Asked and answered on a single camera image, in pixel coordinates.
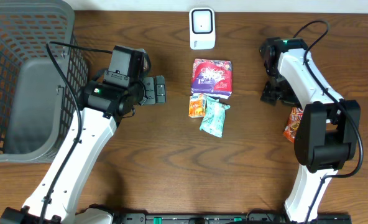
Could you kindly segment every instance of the green connector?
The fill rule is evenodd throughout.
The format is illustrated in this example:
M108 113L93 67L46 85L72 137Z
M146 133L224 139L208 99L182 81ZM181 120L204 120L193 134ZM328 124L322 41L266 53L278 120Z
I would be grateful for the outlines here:
M162 218L155 217L154 224L162 224Z

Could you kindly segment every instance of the white device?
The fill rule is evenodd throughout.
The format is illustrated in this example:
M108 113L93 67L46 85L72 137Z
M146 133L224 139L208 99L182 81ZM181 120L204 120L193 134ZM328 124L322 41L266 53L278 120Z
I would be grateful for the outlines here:
M190 47L193 50L212 49L216 43L214 11L199 7L190 11Z

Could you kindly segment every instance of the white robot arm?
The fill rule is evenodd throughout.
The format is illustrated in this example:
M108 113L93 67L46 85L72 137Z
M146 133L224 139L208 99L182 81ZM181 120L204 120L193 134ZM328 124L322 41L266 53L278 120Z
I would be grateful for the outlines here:
M356 146L346 117L306 68L303 57L307 48L303 39L280 38L269 38L260 47L269 76L261 100L273 105L276 100L282 100L304 109L295 138L299 170L294 188L285 201L287 216L293 222L305 221L322 178L337 174L344 162L354 157ZM310 52L306 58L315 77L352 114L358 125L360 110L356 101L344 101L317 69ZM338 128L326 131L326 123L338 124ZM326 179L322 185L307 221L317 218L318 205L330 180Z
M131 111L134 115L134 105L166 102L164 77L145 77L148 72L146 68L150 69L150 60L144 50L115 46L111 64L108 69L103 70L104 82L90 81L80 90L78 100L75 99L81 118L78 119L77 113L73 116L70 130L45 177L25 201L21 211L5 209L0 223L113 222L114 214L102 209L89 208L77 216L75 213L79 196L94 163L121 120ZM80 139L72 151L78 128L81 129ZM48 198L49 189L52 189L52 194Z

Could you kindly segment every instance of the wooden table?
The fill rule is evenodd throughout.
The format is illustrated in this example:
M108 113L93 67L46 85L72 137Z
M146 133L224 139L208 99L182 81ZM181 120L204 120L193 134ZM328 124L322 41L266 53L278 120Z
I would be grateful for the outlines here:
M107 143L83 189L79 209L92 203L150 213L241 213L278 210L298 170L293 144L282 135L289 107L271 106L260 96L267 75L258 48L266 37L291 37L314 19L331 23L312 50L329 83L361 108L364 165L355 177L333 180L320 212L349 212L353 223L368 223L368 15L216 13L213 50L191 50L186 12L76 12L75 35L84 47L144 48L151 75L164 75L168 103L143 106ZM322 25L301 33L310 44ZM110 56L86 53L91 74L108 67ZM223 138L199 131L188 117L195 58L230 60L233 94ZM346 163L340 173L351 171ZM49 164L0 164L0 215L20 208Z

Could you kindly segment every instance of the gray plastic basket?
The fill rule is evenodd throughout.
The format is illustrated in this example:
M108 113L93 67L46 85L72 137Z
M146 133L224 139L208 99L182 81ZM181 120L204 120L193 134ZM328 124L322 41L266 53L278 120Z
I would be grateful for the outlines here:
M45 44L76 45L74 18L63 1L0 1L0 162L50 162L67 135L75 109ZM50 47L77 92L88 78L81 52Z

